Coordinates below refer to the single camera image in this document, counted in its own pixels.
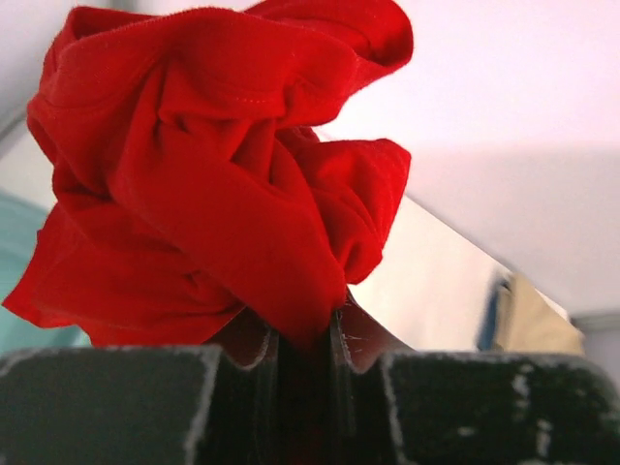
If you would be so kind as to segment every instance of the red cloth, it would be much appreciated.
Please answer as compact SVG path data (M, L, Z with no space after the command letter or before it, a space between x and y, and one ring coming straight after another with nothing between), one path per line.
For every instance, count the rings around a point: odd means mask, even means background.
M199 344L249 306L309 344L381 260L410 155L308 127L412 51L389 0L73 9L28 106L58 204L4 305L95 345Z

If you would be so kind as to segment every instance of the ceiling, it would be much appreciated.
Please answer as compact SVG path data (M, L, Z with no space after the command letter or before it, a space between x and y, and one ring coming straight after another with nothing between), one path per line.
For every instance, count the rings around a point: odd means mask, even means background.
M112 3L165 14L201 2ZM416 202L572 314L620 309L620 2L397 3L414 25L413 61L322 131L396 140L414 157ZM73 4L0 0L5 134Z

